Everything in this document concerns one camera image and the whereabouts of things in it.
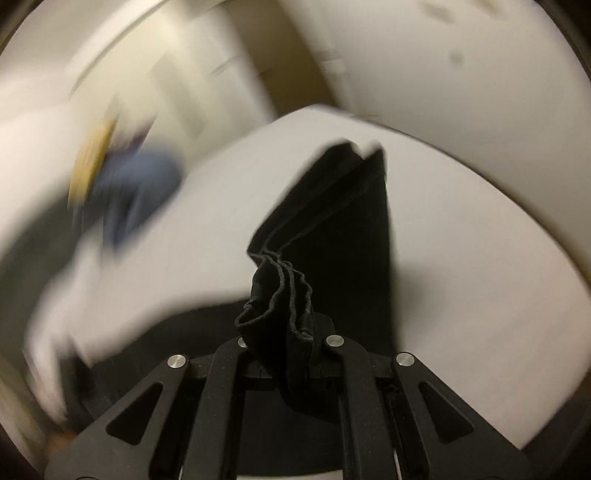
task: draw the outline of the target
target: blue cloth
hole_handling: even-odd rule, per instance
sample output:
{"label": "blue cloth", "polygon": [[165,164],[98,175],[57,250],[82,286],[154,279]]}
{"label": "blue cloth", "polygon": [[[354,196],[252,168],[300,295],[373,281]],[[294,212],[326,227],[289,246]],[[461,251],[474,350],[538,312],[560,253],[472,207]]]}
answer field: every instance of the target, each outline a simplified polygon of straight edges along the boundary
{"label": "blue cloth", "polygon": [[175,159],[161,151],[109,154],[83,208],[83,222],[103,217],[103,241],[116,248],[173,195],[182,178]]}

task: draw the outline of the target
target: yellow object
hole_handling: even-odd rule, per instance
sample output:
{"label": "yellow object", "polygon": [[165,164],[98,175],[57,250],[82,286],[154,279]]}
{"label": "yellow object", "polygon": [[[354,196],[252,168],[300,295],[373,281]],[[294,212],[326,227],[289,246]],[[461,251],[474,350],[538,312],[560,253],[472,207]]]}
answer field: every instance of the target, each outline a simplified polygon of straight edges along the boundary
{"label": "yellow object", "polygon": [[88,198],[96,174],[102,167],[103,160],[111,143],[117,119],[103,121],[89,135],[78,151],[74,170],[70,179],[68,205],[83,204]]}

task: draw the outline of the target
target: wall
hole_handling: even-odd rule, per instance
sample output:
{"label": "wall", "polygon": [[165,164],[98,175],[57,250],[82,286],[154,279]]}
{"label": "wall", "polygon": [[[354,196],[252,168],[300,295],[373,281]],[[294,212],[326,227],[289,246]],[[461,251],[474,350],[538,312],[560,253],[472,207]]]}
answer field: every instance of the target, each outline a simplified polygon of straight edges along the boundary
{"label": "wall", "polygon": [[356,113],[492,179],[591,278],[591,85],[535,2],[318,0],[313,8],[314,23],[294,20],[330,37]]}

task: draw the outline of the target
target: white table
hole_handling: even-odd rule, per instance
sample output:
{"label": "white table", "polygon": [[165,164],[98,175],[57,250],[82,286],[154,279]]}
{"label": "white table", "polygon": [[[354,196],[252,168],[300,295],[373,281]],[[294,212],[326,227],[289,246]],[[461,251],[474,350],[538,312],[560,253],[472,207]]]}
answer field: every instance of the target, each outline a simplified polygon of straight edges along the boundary
{"label": "white table", "polygon": [[37,357],[49,330],[99,359],[160,314],[247,296],[251,235],[298,173],[343,138],[361,150],[379,142],[387,154],[402,348],[523,447],[591,364],[586,284],[554,240],[477,174],[326,108],[292,113],[210,157],[136,241],[103,257],[88,283],[78,278],[76,301],[66,280],[56,282],[32,337]]}

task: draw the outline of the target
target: black cloth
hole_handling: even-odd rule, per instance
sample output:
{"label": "black cloth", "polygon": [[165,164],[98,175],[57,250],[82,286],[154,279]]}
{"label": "black cloth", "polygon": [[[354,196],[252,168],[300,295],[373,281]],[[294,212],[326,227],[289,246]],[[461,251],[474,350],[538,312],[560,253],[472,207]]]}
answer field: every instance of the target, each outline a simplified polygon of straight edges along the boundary
{"label": "black cloth", "polygon": [[252,238],[248,254],[258,269],[250,299],[169,317],[86,373],[64,362],[70,419],[82,428],[168,356],[207,355],[240,334],[283,400],[277,392],[247,394],[238,472],[340,468],[339,426],[306,409],[303,379],[322,342],[314,317],[326,314],[339,334],[392,355],[389,252],[382,150],[363,159],[348,142],[328,148]]}

